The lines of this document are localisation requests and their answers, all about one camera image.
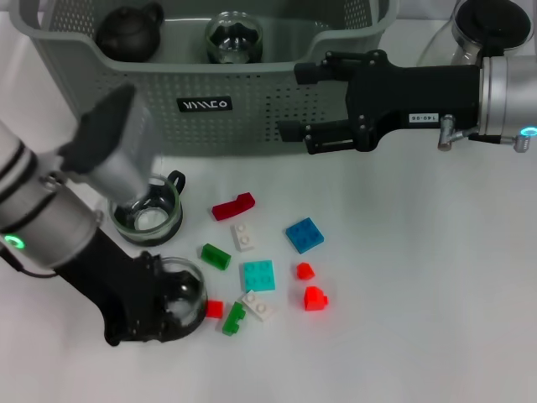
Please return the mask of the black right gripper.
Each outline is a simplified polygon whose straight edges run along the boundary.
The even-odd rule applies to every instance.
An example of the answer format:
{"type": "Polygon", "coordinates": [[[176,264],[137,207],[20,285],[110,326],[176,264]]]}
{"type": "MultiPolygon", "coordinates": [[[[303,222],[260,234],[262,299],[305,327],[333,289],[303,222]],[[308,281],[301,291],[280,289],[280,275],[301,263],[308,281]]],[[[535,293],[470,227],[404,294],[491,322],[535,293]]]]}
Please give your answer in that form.
{"type": "Polygon", "coordinates": [[[457,129],[477,125],[482,78],[475,65],[399,67],[381,50],[327,51],[319,64],[297,63],[294,74],[298,84],[349,81],[349,122],[279,122],[282,141],[304,143],[309,154],[372,151],[388,133],[439,128],[445,115],[455,119],[457,129]]]}

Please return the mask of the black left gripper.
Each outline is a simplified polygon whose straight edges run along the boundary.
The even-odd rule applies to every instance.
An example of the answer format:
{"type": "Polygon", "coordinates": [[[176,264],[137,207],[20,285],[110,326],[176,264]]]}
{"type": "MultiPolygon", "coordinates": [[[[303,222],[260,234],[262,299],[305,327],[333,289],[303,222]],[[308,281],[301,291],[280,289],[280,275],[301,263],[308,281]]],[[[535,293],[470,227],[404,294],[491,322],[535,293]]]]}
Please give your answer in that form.
{"type": "Polygon", "coordinates": [[[133,258],[105,233],[95,233],[76,257],[58,268],[58,275],[99,309],[110,345],[167,343],[193,333],[198,319],[183,323],[166,316],[159,292],[159,281],[178,280],[184,273],[180,258],[150,253],[133,258]]]}

